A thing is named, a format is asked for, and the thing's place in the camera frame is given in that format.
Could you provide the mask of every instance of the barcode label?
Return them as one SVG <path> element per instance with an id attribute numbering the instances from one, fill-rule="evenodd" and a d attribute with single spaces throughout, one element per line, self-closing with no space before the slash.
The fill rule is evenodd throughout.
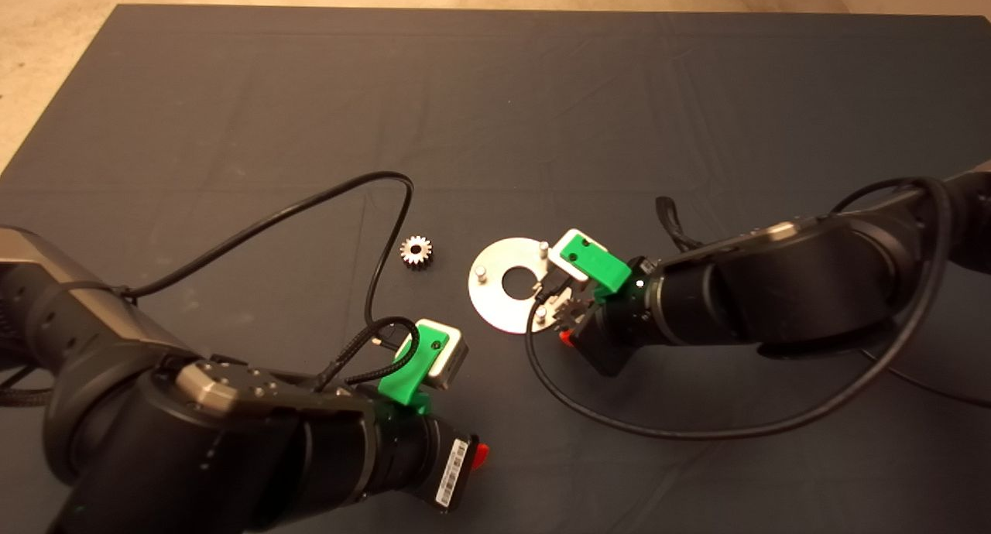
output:
<path id="1" fill-rule="evenodd" d="M 447 457 L 447 466 L 444 467 L 444 475 L 440 478 L 440 487 L 437 488 L 437 502 L 443 506 L 451 504 L 451 496 L 454 495 L 454 487 L 458 484 L 458 477 L 461 475 L 461 464 L 465 461 L 465 454 L 468 452 L 468 442 L 460 439 L 454 440 L 451 446 L 451 453 Z"/>

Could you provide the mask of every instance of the red button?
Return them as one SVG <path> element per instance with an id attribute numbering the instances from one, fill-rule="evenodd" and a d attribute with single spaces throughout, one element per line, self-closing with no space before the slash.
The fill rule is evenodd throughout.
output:
<path id="1" fill-rule="evenodd" d="M 475 447 L 475 459 L 471 461 L 471 469 L 475 471 L 481 468 L 482 464 L 485 464 L 485 459 L 488 459 L 488 457 L 489 446 L 485 445 L 485 443 L 479 443 L 478 446 Z"/>

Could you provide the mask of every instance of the circular metal disc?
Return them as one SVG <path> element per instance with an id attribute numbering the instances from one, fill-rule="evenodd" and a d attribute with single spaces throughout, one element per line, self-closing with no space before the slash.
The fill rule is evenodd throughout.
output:
<path id="1" fill-rule="evenodd" d="M 540 254 L 540 242 L 530 238 L 505 238 L 482 249 L 468 270 L 468 296 L 471 297 L 471 304 L 475 305 L 475 311 L 496 329 L 523 334 L 526 330 L 526 316 L 530 315 L 536 293 L 530 295 L 530 298 L 517 300 L 506 294 L 502 287 L 502 278 L 510 269 L 523 267 L 529 269 L 539 281 L 547 274 L 548 263 L 546 255 Z M 475 272 L 477 269 L 485 270 L 484 280 L 478 277 Z M 538 323 L 534 320 L 533 332 L 554 325 L 554 314 L 558 306 L 570 296 L 571 290 L 566 289 L 560 296 L 548 300 L 543 306 L 546 311 L 544 321 Z"/>

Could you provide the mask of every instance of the black cable wire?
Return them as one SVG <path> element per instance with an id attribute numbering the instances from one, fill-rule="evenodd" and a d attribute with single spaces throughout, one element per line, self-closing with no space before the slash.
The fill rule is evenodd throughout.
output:
<path id="1" fill-rule="evenodd" d="M 330 201 L 336 198 L 337 196 L 350 192 L 351 190 L 358 188 L 362 185 L 368 184 L 369 182 L 375 182 L 379 180 L 392 180 L 392 181 L 400 182 L 406 188 L 406 195 L 403 196 L 403 206 L 401 206 L 399 209 L 399 214 L 397 214 L 396 216 L 396 223 L 393 224 L 393 229 L 389 232 L 389 238 L 387 238 L 386 240 L 386 246 L 385 248 L 382 249 L 382 254 L 379 256 L 379 260 L 375 263 L 375 269 L 372 270 L 372 278 L 371 280 L 369 280 L 368 290 L 365 291 L 364 317 L 365 317 L 365 325 L 367 325 L 367 327 L 365 327 L 365 329 L 362 330 L 360 334 L 358 334 L 359 336 L 361 336 L 362 334 L 368 332 L 369 328 L 371 328 L 373 323 L 378 323 L 372 319 L 372 308 L 375 305 L 375 290 L 379 286 L 379 277 L 382 276 L 382 270 L 386 267 L 386 260 L 389 259 L 389 253 L 392 253 L 393 246 L 396 244 L 396 239 L 399 237 L 399 231 L 401 230 L 401 228 L 403 228 L 404 221 L 406 221 L 406 214 L 410 212 L 410 203 L 412 202 L 412 198 L 413 198 L 413 181 L 408 176 L 406 176 L 406 174 L 400 174 L 399 172 L 392 172 L 392 171 L 369 172 L 368 174 L 362 174 L 361 176 L 351 178 L 350 180 L 338 184 L 332 188 L 323 190 L 305 199 L 297 201 L 291 205 L 284 207 L 282 210 L 276 211 L 276 213 L 270 214 L 268 217 L 264 217 L 262 220 L 256 221 L 254 224 L 251 224 L 251 226 L 248 226 L 247 228 L 243 228 L 243 230 L 239 231 L 237 234 L 234 234 L 232 235 L 232 237 L 227 238 L 227 240 L 220 242 L 219 245 L 215 245 L 212 249 L 209 249 L 209 251 L 202 253 L 202 255 L 199 255 L 194 260 L 191 260 L 191 262 L 185 263 L 185 265 L 178 267 L 178 269 L 173 270 L 173 272 L 169 274 L 166 274 L 166 276 L 160 277 L 155 281 L 145 284 L 144 286 L 139 286 L 137 288 L 130 288 L 130 287 L 121 288 L 119 290 L 120 295 L 121 297 L 131 299 L 133 303 L 137 303 L 138 298 L 143 298 L 145 296 L 155 294 L 156 292 L 160 292 L 166 288 L 169 288 L 170 286 L 173 286 L 173 284 L 176 284 L 178 281 L 183 280 L 188 276 L 191 276 L 191 274 L 198 272 L 198 270 L 201 270 L 206 265 L 210 265 L 210 263 L 215 262 L 215 260 L 219 259 L 223 255 L 226 255 L 227 252 L 232 251 L 232 249 L 237 248 L 237 246 L 244 244 L 245 241 L 251 240 L 251 238 L 254 238 L 256 235 L 261 234 L 265 230 L 268 230 L 268 228 L 276 226 L 276 224 L 278 223 L 282 223 L 282 221 L 288 219 L 288 217 L 293 217 L 295 216 L 295 214 L 302 213 L 307 209 L 312 209 L 313 207 L 316 207 L 326 201 Z M 382 326 L 379 326 L 379 329 L 372 330 L 369 339 L 362 341 L 360 344 L 358 344 L 357 347 L 354 348 L 356 353 L 357 350 L 360 350 L 360 348 L 364 346 L 364 344 L 367 343 L 368 340 L 371 340 L 371 337 L 381 336 L 379 330 L 381 330 L 382 327 L 385 327 L 387 325 L 393 325 L 393 323 L 396 322 L 394 321 L 385 322 L 383 323 Z M 414 336 L 418 337 L 418 334 L 415 333 L 415 329 L 416 329 L 415 326 L 413 326 L 412 329 L 414 329 Z M 382 341 L 382 344 L 383 346 L 392 348 L 393 351 L 399 348 L 397 346 L 394 346 L 394 344 L 390 343 L 389 341 Z M 410 358 L 412 357 L 412 353 L 414 352 L 414 350 L 411 350 L 410 353 L 407 353 L 408 357 Z M 343 365 L 347 364 L 347 361 L 350 361 L 351 358 L 353 357 L 354 355 L 351 354 L 349 355 L 346 361 L 340 362 L 340 368 L 343 368 Z M 383 368 L 383 369 L 390 369 L 390 372 L 396 371 L 396 369 L 402 368 L 403 365 L 406 365 L 406 363 L 410 361 L 410 358 L 403 357 L 398 361 L 394 361 L 390 366 L 387 366 L 387 368 Z M 336 375 L 337 371 L 340 371 L 340 368 L 337 368 L 336 371 L 334 371 L 332 375 L 330 375 L 330 378 L 333 378 L 333 376 Z M 361 375 L 357 375 L 354 378 L 348 378 L 348 382 L 367 382 L 367 380 L 371 380 L 373 378 L 381 378 L 384 375 L 387 375 L 387 373 L 382 373 L 382 369 L 379 369 L 378 371 L 370 371 L 367 373 L 362 373 Z"/>
<path id="2" fill-rule="evenodd" d="M 420 344 L 420 333 L 417 330 L 417 324 L 408 320 L 407 318 L 400 316 L 386 317 L 378 319 L 369 323 L 362 329 L 360 333 L 356 334 L 354 339 L 351 339 L 350 343 L 344 346 L 344 350 L 337 355 L 336 358 L 324 369 L 324 371 L 317 373 L 314 378 L 313 392 L 322 392 L 324 387 L 328 385 L 337 376 L 337 374 L 343 369 L 343 367 L 351 361 L 351 358 L 355 357 L 358 353 L 375 336 L 382 327 L 389 325 L 399 325 L 403 329 L 410 332 L 410 349 L 403 354 L 399 360 L 394 361 L 392 364 L 387 365 L 385 368 L 376 369 L 376 371 L 369 371 L 366 373 L 360 373 L 360 375 L 352 376 L 351 378 L 345 379 L 348 385 L 354 385 L 355 383 L 370 382 L 372 379 L 385 378 L 389 373 L 397 371 L 397 369 L 402 368 L 404 365 L 408 364 L 412 360 L 413 355 L 417 353 L 417 348 Z"/>
<path id="3" fill-rule="evenodd" d="M 811 422 L 817 421 L 820 418 L 824 418 L 852 400 L 853 397 L 856 397 L 857 394 L 862 392 L 867 385 L 870 385 L 874 379 L 877 379 L 878 375 L 881 375 L 881 373 L 885 371 L 885 368 L 891 364 L 892 360 L 895 360 L 895 357 L 898 357 L 898 354 L 901 353 L 907 344 L 909 344 L 909 341 L 912 340 L 914 334 L 916 334 L 917 330 L 919 330 L 921 323 L 923 323 L 924 319 L 926 319 L 926 316 L 928 315 L 928 311 L 932 308 L 932 302 L 935 301 L 935 297 L 937 296 L 939 284 L 941 284 L 946 262 L 949 258 L 949 249 L 951 249 L 952 245 L 952 207 L 948 192 L 946 192 L 945 189 L 945 185 L 942 184 L 941 181 L 932 178 L 886 180 L 884 182 L 878 182 L 868 186 L 867 188 L 861 188 L 861 190 L 858 190 L 858 193 L 864 195 L 872 191 L 891 188 L 902 184 L 913 184 L 917 187 L 925 189 L 928 192 L 928 195 L 930 195 L 932 203 L 934 203 L 937 223 L 935 223 L 934 228 L 934 247 L 932 248 L 930 261 L 921 273 L 919 286 L 917 286 L 916 291 L 913 293 L 912 300 L 909 302 L 909 309 L 907 309 L 906 319 L 902 323 L 902 326 L 898 330 L 894 340 L 892 340 L 891 344 L 889 344 L 887 350 L 885 350 L 884 353 L 882 353 L 880 357 L 874 361 L 873 365 L 870 365 L 869 368 L 865 369 L 865 371 L 861 373 L 861 375 L 858 375 L 856 379 L 853 379 L 852 382 L 847 383 L 843 389 L 840 389 L 838 392 L 832 396 L 829 396 L 826 400 L 822 401 L 820 404 L 817 404 L 817 406 L 811 407 L 809 410 L 798 414 L 793 414 L 792 416 L 780 420 L 764 422 L 753 426 L 701 431 L 662 430 L 605 416 L 605 414 L 592 410 L 592 408 L 588 408 L 584 404 L 581 404 L 577 400 L 567 396 L 566 393 L 563 393 L 562 390 L 555 385 L 550 376 L 547 375 L 547 372 L 544 371 L 533 346 L 533 319 L 536 315 L 537 308 L 540 305 L 539 302 L 535 302 L 533 307 L 530 308 L 530 315 L 527 316 L 526 329 L 523 333 L 523 343 L 526 347 L 526 356 L 528 360 L 530 360 L 530 366 L 533 368 L 534 373 L 536 373 L 537 378 L 540 380 L 545 389 L 547 389 L 552 396 L 561 401 L 565 406 L 570 408 L 570 410 L 573 410 L 606 427 L 634 435 L 648 436 L 649 438 L 691 441 L 753 438 L 753 436 L 767 436 L 787 432 L 804 425 L 811 424 Z"/>
<path id="4" fill-rule="evenodd" d="M 374 303 L 375 299 L 375 288 L 378 287 L 379 277 L 382 275 L 382 269 L 386 266 L 386 260 L 389 258 L 389 253 L 393 251 L 393 245 L 396 243 L 396 238 L 399 237 L 399 230 L 403 227 L 403 222 L 406 220 L 406 213 L 410 210 L 410 202 L 413 197 L 412 180 L 410 180 L 406 174 L 400 174 L 399 172 L 369 172 L 368 174 L 362 174 L 361 176 L 351 178 L 351 180 L 297 201 L 282 210 L 276 211 L 276 213 L 270 214 L 261 221 L 256 221 L 254 224 L 251 224 L 250 227 L 244 228 L 244 230 L 239 231 L 237 234 L 232 235 L 232 237 L 227 238 L 227 240 L 220 242 L 219 245 L 209 249 L 209 251 L 203 253 L 203 255 L 199 255 L 197 258 L 192 260 L 192 262 L 188 262 L 186 265 L 181 266 L 179 269 L 173 270 L 173 272 L 166 274 L 166 276 L 159 278 L 158 280 L 137 288 L 124 287 L 121 290 L 121 295 L 125 298 L 137 300 L 138 298 L 143 298 L 169 288 L 178 281 L 191 276 L 191 274 L 194 274 L 195 272 L 198 272 L 198 270 L 201 270 L 206 265 L 210 265 L 210 263 L 215 262 L 216 259 L 219 259 L 221 256 L 225 255 L 225 253 L 232 251 L 232 249 L 237 248 L 237 246 L 241 244 L 244 244 L 245 241 L 251 240 L 251 238 L 254 238 L 259 233 L 262 233 L 262 231 L 268 230 L 268 228 L 275 226 L 275 224 L 282 223 L 282 221 L 288 219 L 288 217 L 292 217 L 295 214 L 299 214 L 307 209 L 316 207 L 325 201 L 330 201 L 341 194 L 358 188 L 358 186 L 378 180 L 392 180 L 401 182 L 402 185 L 406 186 L 406 196 L 403 198 L 403 206 L 399 209 L 399 216 L 396 217 L 396 224 L 394 224 L 393 230 L 389 233 L 389 240 L 386 241 L 386 247 L 382 250 L 382 255 L 379 256 L 378 263 L 375 264 L 375 270 L 372 272 L 372 280 L 369 281 L 369 289 L 365 294 L 365 323 L 371 323 L 372 303 Z"/>
<path id="5" fill-rule="evenodd" d="M 852 205 L 853 202 L 856 202 L 858 199 L 862 198 L 863 196 L 869 193 L 872 193 L 873 191 L 875 190 L 868 190 L 865 188 L 861 188 L 861 190 L 857 190 L 856 192 L 853 192 L 852 194 L 843 198 L 842 201 L 837 203 L 835 207 L 832 208 L 832 213 L 842 212 L 847 207 Z M 874 354 L 870 354 L 869 351 L 861 350 L 860 354 L 863 354 L 864 357 L 867 358 L 867 360 L 877 361 L 877 357 L 875 357 Z M 888 366 L 888 372 L 891 373 L 891 375 L 896 376 L 896 378 L 902 379 L 903 382 L 910 383 L 910 385 L 919 387 L 919 389 L 923 389 L 925 392 L 930 392 L 932 394 L 945 397 L 950 400 L 955 400 L 957 402 L 962 402 L 964 404 L 971 404 L 973 406 L 977 406 L 980 408 L 991 408 L 991 400 L 988 400 L 986 398 L 970 396 L 967 394 L 951 392 L 951 390 L 942 389 L 941 387 L 931 385 L 931 383 L 923 382 L 923 380 L 919 378 L 915 378 L 913 375 L 908 375 L 906 372 L 900 371 L 900 369 L 895 368 L 894 366 Z"/>
<path id="6" fill-rule="evenodd" d="M 698 249 L 704 245 L 703 242 L 684 233 L 681 219 L 678 217 L 678 205 L 674 199 L 659 196 L 654 200 L 654 209 L 657 211 L 657 219 L 661 221 L 661 227 L 668 233 L 668 237 L 671 238 L 679 252 L 690 252 L 692 249 Z"/>
<path id="7" fill-rule="evenodd" d="M 870 361 L 877 360 L 877 356 L 874 354 L 870 354 L 869 351 L 861 350 L 860 354 L 863 354 L 864 357 L 867 358 L 867 360 Z M 899 369 L 895 369 L 893 368 L 893 366 L 888 366 L 888 372 L 891 373 L 891 375 L 895 375 L 896 378 L 902 379 L 903 382 L 909 382 L 911 385 L 919 387 L 919 389 L 923 389 L 925 392 L 937 394 L 941 397 L 955 400 L 957 402 L 962 402 L 964 404 L 971 404 L 973 406 L 977 406 L 980 408 L 991 408 L 991 400 L 970 396 L 962 393 L 957 393 L 957 392 L 948 392 L 948 390 L 945 389 L 939 389 L 938 387 L 929 385 L 927 382 L 923 382 L 923 380 L 913 378 L 912 375 L 908 375 L 906 372 L 899 371 Z"/>
<path id="8" fill-rule="evenodd" d="M 38 369 L 35 365 L 25 365 L 24 368 L 14 372 L 10 378 L 0 382 L 0 406 L 4 407 L 29 407 L 45 406 L 52 399 L 52 389 L 15 389 L 22 379 L 27 378 Z"/>

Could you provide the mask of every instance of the gear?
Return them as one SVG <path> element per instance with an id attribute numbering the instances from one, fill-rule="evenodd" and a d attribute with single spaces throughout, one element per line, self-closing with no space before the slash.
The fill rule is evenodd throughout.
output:
<path id="1" fill-rule="evenodd" d="M 410 269 L 423 269 L 433 260 L 433 245 L 421 235 L 411 235 L 399 246 L 399 255 Z"/>
<path id="2" fill-rule="evenodd" d="M 554 319 L 561 329 L 575 329 L 578 323 L 585 318 L 585 313 L 591 306 L 591 300 L 576 300 L 569 298 L 562 302 L 556 312 Z"/>

